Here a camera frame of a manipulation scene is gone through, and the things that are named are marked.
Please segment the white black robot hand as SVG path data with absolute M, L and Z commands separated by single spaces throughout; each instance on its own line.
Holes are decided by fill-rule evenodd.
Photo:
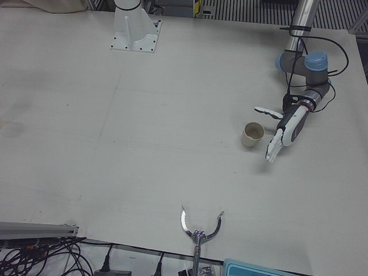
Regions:
M 305 105 L 292 105 L 282 114 L 258 106 L 254 107 L 254 110 L 279 120 L 276 132 L 269 142 L 265 154 L 266 160 L 269 163 L 275 160 L 283 147 L 288 147 L 294 143 L 303 129 L 305 120 L 310 112 L 309 108 Z

